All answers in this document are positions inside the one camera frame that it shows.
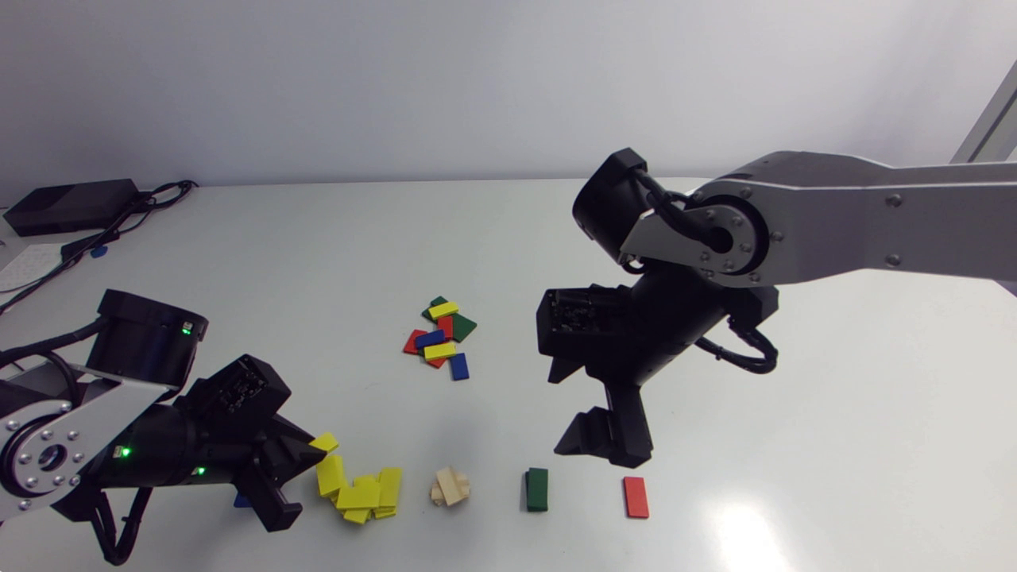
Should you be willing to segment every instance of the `black cable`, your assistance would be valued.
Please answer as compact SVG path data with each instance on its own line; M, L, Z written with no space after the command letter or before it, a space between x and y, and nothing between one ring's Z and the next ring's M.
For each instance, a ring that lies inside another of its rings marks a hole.
M46 359L60 370L60 375L63 376L64 382L67 384L71 406L77 407L80 405L81 389L77 387L77 379L74 377L74 373L70 370L70 365L67 365L67 362L64 361L64 358L52 351L41 351L36 355Z
M689 202L687 197L668 192L642 169L634 169L633 175L650 191L650 195L647 197L650 206L653 207L653 211L660 217L660 220L664 221L671 230L681 236L702 242L715 251L723 252L726 250L724 241L717 235L712 234L709 226L693 219L683 211L671 205L671 199L675 195L681 196L681 201L686 204Z
M14 347L6 351L2 351L0 352L0 367L10 365L14 361L29 355L38 355L41 352L53 351L64 346L69 346L70 344L80 342L81 340L86 340L105 328L107 321L108 320L105 317L100 317L92 324L88 324L83 328L78 328L73 332L49 338L41 342L32 343L26 346Z
M140 221L138 221L135 225L127 229L127 232L130 232L136 229L138 226L140 226L141 223L143 223L144 220L147 218L148 214L152 213L153 211L168 209L169 207L176 205L178 202L180 202L180 199L186 196L191 191L192 188L196 186L199 186L196 182L189 179L185 179L173 183L166 183L164 185L157 187L155 190L151 192L139 192L138 201L134 202L127 209L124 209L124 212L121 213L119 217L117 217L117 219L113 222L113 224L111 224L109 227L107 227L99 234L96 234L94 237L92 237L93 238L92 240L88 240L84 244L84 246L79 248L72 255L65 258L64 261L57 266L57 268L53 269L42 278L34 280L27 284L18 286L17 288L12 288L10 290L5 290L3 292L0 292L0 293L9 293L20 290L20 292L18 292L14 297L0 304L0 314L3 314L3 312L7 311L11 306L32 295L33 292L41 288L50 280L53 280L63 272L72 268L74 265L78 263L78 261L81 260L81 256L83 256L85 252L87 252L88 250L93 249L96 246L108 242L110 235L115 233L120 233L120 231L118 230L120 228L120 225L122 225L131 215L142 214L142 213L144 214L144 216L141 217ZM175 196L167 201L163 201L161 203L157 203L155 201L155 196L157 194L170 190L171 188L179 188L179 192L177 192Z
M88 521L96 531L96 539L99 540L99 548L103 551L103 558L113 566L120 566L127 562L134 550L137 532L141 526L141 515L144 514L148 499L152 497L152 488L142 487L137 490L130 512L122 519L125 524L119 541L116 540L117 530L110 512L110 501L105 493L101 493L101 496L102 503L89 516Z
M727 325L743 342L763 352L763 357L741 355L711 342L706 338L696 341L696 347L712 353L718 360L723 359L753 374L769 374L777 367L777 348L759 330L742 328L734 319L728 319Z

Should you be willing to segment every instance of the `yellow block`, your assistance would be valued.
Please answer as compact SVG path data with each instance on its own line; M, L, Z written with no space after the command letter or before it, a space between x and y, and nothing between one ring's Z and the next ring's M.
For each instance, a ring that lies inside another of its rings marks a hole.
M353 487L344 487L339 490L336 508L341 511L376 509L380 496L381 485L374 479L374 475L358 476L353 479Z
M370 515L371 515L371 509L356 509L344 512L343 518L349 520L350 522L363 524L367 522L367 519L370 517Z
M452 342L427 346L424 348L424 361L439 359L441 357L452 357L456 355L456 344Z
M318 463L317 474L318 495L322 497L332 497L341 489L349 488L343 470L343 457L339 455L328 455Z
M456 302L445 302L443 304L438 304L436 306L431 306L427 309L431 318L437 320L443 316L448 316L450 313L456 313L459 311L459 305Z
M339 442L336 441L336 438L333 437L331 433L326 433L310 442L310 446L317 447L326 453L332 453L336 449L339 449Z
M381 495L378 497L379 507L395 508L399 505L399 485L403 480L403 469L399 467L385 467L378 473L378 484L381 485Z

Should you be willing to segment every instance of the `white table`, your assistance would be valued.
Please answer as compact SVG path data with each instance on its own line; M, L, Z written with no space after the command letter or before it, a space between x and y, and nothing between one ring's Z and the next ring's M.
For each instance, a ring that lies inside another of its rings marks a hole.
M573 222L582 182L200 188L0 317L0 347L89 322L106 288L179 305L212 322L192 379L249 352L292 388L284 414L339 438L348 475L404 468L399 516L363 527L313 470L284 489L303 515L272 534L228 485L158 490L127 570L1017 568L1017 301L988 281L783 287L763 328L776 373L691 350L644 389L652 461L553 455L604 397L582 373L545 383L540 296L632 282ZM480 324L467 382L401 353L438 294ZM427 498L448 464L473 491L453 509ZM550 469L546 514L522 510L530 466ZM647 479L648 521L624 517L626 474ZM53 511L0 528L4 572L106 569L91 527Z

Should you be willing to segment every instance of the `pile of blocks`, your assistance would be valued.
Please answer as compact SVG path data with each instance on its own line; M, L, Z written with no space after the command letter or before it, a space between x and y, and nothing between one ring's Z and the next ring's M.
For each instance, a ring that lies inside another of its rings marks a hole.
M328 453L339 448L331 433L315 439L311 445ZM399 467L385 467L376 475L358 476L351 487L346 480L343 457L328 455L317 464L317 477L318 495L332 501L350 522L363 524L371 517L396 516L403 480L403 469Z
M434 483L431 484L431 502L437 506L450 507L470 498L470 479L465 474L452 467L445 467L434 473Z
M470 379L466 354L459 351L453 340L465 340L477 328L477 323L460 313L456 302L450 302L441 296L431 300L421 316L435 324L434 331L414 330L403 351L420 355L433 367L440 368L448 361L453 380Z

